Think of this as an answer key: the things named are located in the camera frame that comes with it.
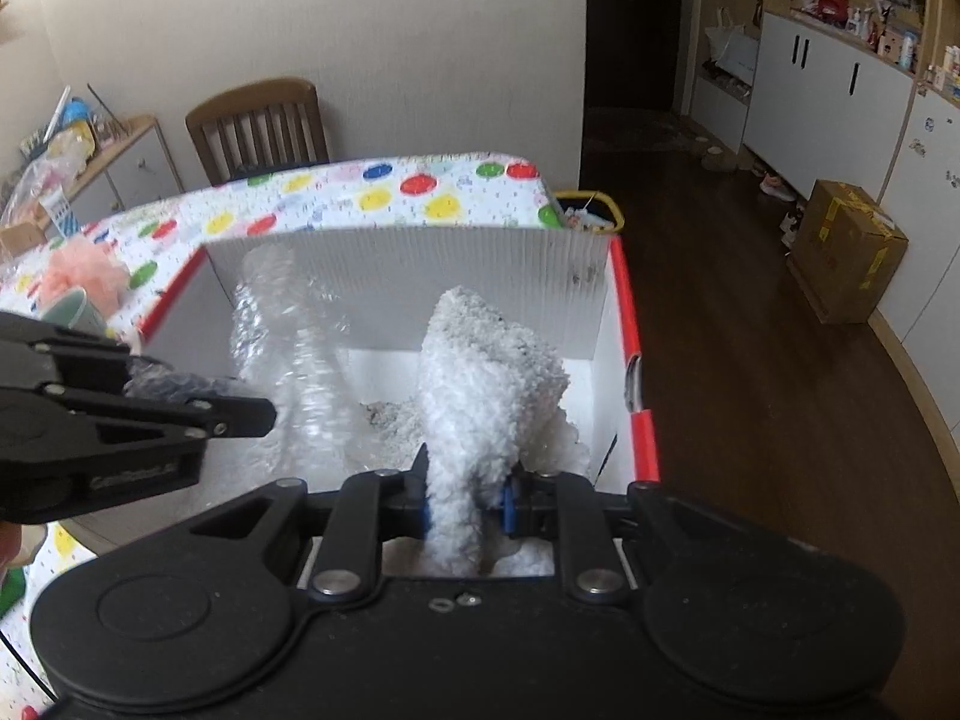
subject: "box lid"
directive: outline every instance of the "box lid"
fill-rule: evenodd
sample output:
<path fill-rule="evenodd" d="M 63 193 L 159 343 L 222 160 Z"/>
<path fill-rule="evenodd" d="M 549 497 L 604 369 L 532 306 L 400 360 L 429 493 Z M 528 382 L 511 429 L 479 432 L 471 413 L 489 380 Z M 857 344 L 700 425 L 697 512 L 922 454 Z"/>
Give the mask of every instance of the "box lid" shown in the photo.
<path fill-rule="evenodd" d="M 906 240 L 904 231 L 896 226 L 894 220 L 883 213 L 866 191 L 853 184 L 842 181 L 818 181 L 832 197 L 827 218 L 832 220 L 842 208 L 851 223 L 863 235 L 874 235 L 885 239 Z"/>

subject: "white wall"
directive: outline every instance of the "white wall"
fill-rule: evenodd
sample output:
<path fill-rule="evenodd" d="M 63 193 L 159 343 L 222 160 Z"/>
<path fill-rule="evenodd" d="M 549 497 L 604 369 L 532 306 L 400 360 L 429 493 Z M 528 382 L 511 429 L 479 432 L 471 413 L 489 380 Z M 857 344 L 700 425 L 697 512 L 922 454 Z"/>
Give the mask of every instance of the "white wall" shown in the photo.
<path fill-rule="evenodd" d="M 0 11 L 0 173 L 22 162 L 18 143 L 46 124 L 64 90 L 40 0 L 9 0 Z"/>
<path fill-rule="evenodd" d="M 186 112 L 281 74 L 317 85 L 334 159 L 499 149 L 577 185 L 586 0 L 42 2 L 64 79 L 157 114 L 187 188 Z"/>

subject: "polka dot tablecloth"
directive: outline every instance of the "polka dot tablecloth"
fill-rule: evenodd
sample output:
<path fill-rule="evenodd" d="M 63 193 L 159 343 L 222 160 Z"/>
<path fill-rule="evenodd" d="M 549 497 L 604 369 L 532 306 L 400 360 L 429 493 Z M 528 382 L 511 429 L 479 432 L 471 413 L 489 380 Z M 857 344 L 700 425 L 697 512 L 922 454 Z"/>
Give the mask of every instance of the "polka dot tablecloth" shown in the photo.
<path fill-rule="evenodd" d="M 56 575 L 92 557 L 93 552 L 74 541 L 73 536 L 64 528 L 51 525 L 37 559 L 24 569 L 27 579 L 24 597 L 0 620 L 0 631 L 3 631 L 24 661 L 27 661 L 30 668 L 43 680 L 46 675 L 30 642 L 30 610 L 34 607 L 37 595 Z M 30 675 L 16 662 L 6 647 L 0 646 L 0 718 L 20 720 L 24 707 L 33 707 L 40 712 L 48 704 L 51 704 L 51 701 Z"/>
<path fill-rule="evenodd" d="M 234 181 L 134 208 L 83 228 L 131 271 L 110 326 L 126 337 L 198 247 L 219 238 L 386 224 L 560 227 L 530 162 L 505 154 L 374 159 Z M 36 314 L 56 240 L 24 255 L 0 284 L 0 310 Z"/>

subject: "red polka dot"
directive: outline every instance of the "red polka dot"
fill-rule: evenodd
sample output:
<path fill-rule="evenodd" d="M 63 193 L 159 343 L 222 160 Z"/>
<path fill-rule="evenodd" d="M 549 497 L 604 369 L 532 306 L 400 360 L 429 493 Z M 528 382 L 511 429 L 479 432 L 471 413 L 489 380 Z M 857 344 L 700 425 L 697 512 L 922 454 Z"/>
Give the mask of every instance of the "red polka dot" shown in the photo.
<path fill-rule="evenodd" d="M 152 231 L 150 237 L 155 241 L 159 241 L 161 238 L 168 236 L 176 229 L 176 220 L 174 218 L 168 218 L 160 227 Z"/>
<path fill-rule="evenodd" d="M 437 186 L 437 180 L 432 175 L 421 172 L 417 175 L 411 175 L 400 184 L 400 191 L 403 194 L 424 194 L 435 186 Z"/>
<path fill-rule="evenodd" d="M 262 235 L 277 223 L 277 215 L 269 214 L 263 218 L 258 218 L 247 228 L 247 235 Z"/>
<path fill-rule="evenodd" d="M 514 162 L 507 167 L 507 175 L 511 178 L 539 178 L 539 170 L 530 162 Z"/>

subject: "white bag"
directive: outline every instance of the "white bag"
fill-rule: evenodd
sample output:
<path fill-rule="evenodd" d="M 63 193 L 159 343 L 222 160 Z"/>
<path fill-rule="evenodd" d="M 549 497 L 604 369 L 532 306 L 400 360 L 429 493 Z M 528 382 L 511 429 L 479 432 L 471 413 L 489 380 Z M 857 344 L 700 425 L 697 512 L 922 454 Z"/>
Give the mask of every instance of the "white bag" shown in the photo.
<path fill-rule="evenodd" d="M 742 35 L 743 25 L 741 23 L 741 25 L 734 26 L 730 11 L 725 7 L 718 7 L 717 26 L 708 26 L 704 29 L 704 32 L 707 33 L 707 40 L 710 42 L 710 59 L 719 63 L 727 51 L 731 35 L 736 32 Z"/>
<path fill-rule="evenodd" d="M 726 8 L 717 8 L 717 23 L 704 30 L 710 42 L 710 58 L 735 79 L 754 85 L 760 41 L 744 34 L 742 23 L 734 25 Z"/>

